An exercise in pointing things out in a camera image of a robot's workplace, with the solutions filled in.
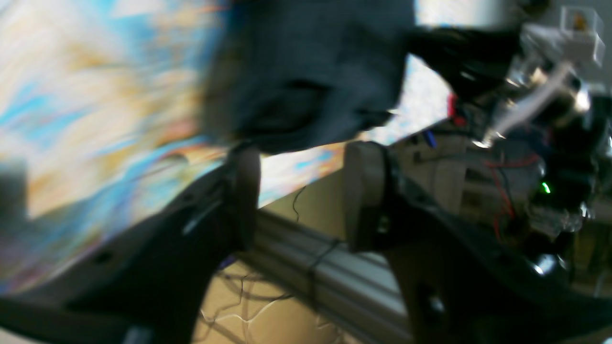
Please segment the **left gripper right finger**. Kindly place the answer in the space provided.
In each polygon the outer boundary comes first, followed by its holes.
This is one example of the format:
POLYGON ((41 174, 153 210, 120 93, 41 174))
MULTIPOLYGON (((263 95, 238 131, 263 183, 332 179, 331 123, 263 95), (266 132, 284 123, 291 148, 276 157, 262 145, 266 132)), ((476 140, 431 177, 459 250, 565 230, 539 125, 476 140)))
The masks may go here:
POLYGON ((418 344, 563 344, 611 328, 611 300, 574 291, 448 213, 375 142, 344 153, 346 239, 378 252, 418 344))

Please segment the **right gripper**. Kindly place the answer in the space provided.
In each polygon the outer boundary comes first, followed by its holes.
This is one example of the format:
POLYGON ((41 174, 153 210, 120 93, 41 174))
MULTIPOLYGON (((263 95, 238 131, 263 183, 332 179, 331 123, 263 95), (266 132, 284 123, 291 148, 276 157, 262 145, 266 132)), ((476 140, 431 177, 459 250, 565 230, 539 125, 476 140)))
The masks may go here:
MULTIPOLYGON (((459 98, 477 98, 502 85, 521 50, 519 28, 418 26, 409 36, 409 53, 437 72, 459 98)), ((591 107, 589 85, 575 63, 557 63, 550 72, 541 67, 527 75, 514 72, 496 94, 487 124, 473 143, 491 148, 515 128, 538 120, 563 127, 591 107)))

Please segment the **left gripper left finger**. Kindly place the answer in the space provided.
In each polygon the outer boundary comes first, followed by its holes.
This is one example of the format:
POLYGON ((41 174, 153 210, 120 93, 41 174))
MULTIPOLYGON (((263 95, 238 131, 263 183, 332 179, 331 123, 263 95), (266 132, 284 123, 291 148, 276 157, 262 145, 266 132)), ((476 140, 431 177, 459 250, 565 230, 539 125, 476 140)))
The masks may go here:
POLYGON ((46 284, 1 298, 1 327, 46 344, 187 344, 222 261, 253 244, 256 147, 46 284))

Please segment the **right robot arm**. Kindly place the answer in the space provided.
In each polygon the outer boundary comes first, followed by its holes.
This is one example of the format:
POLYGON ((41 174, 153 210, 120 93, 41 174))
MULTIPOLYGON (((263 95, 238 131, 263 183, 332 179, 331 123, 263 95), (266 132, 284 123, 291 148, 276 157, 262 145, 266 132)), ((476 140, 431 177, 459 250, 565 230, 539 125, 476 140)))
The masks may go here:
POLYGON ((502 195, 509 215, 527 229, 522 245, 564 259, 611 190, 611 96, 580 74, 582 65, 601 65, 599 33, 583 18, 560 28, 418 26, 408 48, 452 90, 448 117, 456 129, 445 134, 483 150, 505 139, 529 144, 530 157, 489 168, 542 165, 522 211, 508 190, 502 195))

